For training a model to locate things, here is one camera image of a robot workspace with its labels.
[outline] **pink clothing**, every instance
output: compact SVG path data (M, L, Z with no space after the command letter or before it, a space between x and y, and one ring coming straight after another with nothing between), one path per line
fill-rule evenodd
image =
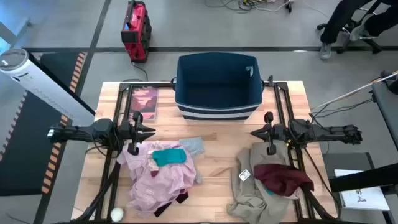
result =
M131 201L127 205L139 211L141 218L153 214L159 207L175 200L182 190L193 185L196 172L193 160L189 153L187 161L183 164L168 164L159 168L159 173L152 177L149 166L149 151L173 149L183 147L178 142L145 142L137 144L138 156L127 152L123 147L117 161L129 166L130 176L133 181L130 191Z

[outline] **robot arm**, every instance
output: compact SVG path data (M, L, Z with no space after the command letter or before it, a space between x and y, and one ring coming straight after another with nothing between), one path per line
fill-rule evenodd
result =
M276 153L272 140L293 141L298 145L306 145L317 141L341 141L345 144L360 144L362 141L361 131L353 125L342 127L323 127L319 124L312 124L308 120L294 119L288 123L288 128L283 124L272 125L274 116L267 112L264 116L266 125L261 129L252 131L250 134L269 142L268 155Z
M47 139L52 142L66 142L68 140L100 142L103 146L110 149L119 150L119 142L122 140L132 140L128 151L132 155L138 155L136 143L141 143L153 136L156 131L153 128L142 124L142 115L139 111L133 113L134 125L130 121L122 121L117 126L110 119L99 119L90 126L64 126L57 124L49 129Z

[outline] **black pants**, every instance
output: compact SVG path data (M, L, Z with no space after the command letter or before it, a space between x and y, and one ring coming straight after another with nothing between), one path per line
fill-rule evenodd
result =
M336 42L341 28L351 20L355 11L369 2L371 0L340 1L325 27L321 41L327 44ZM382 2L391 5L391 7L382 14L372 16L365 23L366 30L374 37L398 24L398 0L383 0Z

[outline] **dark red shirt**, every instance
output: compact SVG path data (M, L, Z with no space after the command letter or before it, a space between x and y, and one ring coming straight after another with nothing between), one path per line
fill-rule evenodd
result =
M273 193L291 196L299 187L313 190L313 182L301 170L280 164L261 164L254 166L254 178L260 180Z

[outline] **white cylindrical device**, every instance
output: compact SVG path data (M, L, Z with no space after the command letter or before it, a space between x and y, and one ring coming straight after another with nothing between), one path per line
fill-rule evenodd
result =
M0 71L18 82L47 104L74 121L74 125L89 126L94 121L93 110L73 92L38 67L24 49L10 49L0 55Z

